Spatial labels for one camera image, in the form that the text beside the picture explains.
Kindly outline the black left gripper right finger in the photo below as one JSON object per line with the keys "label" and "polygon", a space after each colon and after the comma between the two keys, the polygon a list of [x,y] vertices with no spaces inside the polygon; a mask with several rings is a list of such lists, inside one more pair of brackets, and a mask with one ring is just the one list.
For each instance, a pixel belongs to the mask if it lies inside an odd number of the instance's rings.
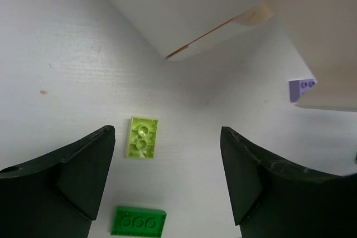
{"label": "black left gripper right finger", "polygon": [[355,237],[356,175],[293,163],[222,127],[220,149],[243,237]]}

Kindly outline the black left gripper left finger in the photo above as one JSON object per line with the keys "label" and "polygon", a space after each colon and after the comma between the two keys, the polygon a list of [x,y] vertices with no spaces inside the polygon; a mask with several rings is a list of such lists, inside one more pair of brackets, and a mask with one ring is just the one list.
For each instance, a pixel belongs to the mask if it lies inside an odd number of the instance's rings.
{"label": "black left gripper left finger", "polygon": [[114,147],[115,128],[106,125],[1,170],[1,237],[88,237]]}

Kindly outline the green three-hole lego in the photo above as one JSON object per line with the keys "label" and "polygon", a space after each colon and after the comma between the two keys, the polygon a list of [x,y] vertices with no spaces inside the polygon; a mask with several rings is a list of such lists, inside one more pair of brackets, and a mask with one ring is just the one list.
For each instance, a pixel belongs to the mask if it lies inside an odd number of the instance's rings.
{"label": "green three-hole lego", "polygon": [[117,206],[112,236],[162,237],[167,213],[164,210]]}

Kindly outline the lime green lego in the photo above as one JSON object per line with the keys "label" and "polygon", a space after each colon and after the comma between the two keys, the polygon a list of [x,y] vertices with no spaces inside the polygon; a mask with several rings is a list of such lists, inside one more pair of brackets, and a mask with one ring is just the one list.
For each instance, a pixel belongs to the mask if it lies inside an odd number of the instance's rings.
{"label": "lime green lego", "polygon": [[132,116],[128,124],[126,157],[154,159],[158,120]]}

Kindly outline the white three-drawer cabinet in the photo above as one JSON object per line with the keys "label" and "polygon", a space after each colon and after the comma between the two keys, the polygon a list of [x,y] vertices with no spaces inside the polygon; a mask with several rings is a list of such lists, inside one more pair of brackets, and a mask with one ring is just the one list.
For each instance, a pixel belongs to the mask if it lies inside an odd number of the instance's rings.
{"label": "white three-drawer cabinet", "polygon": [[181,61],[275,17],[317,79],[308,109],[356,111],[356,0],[110,0],[156,51]]}

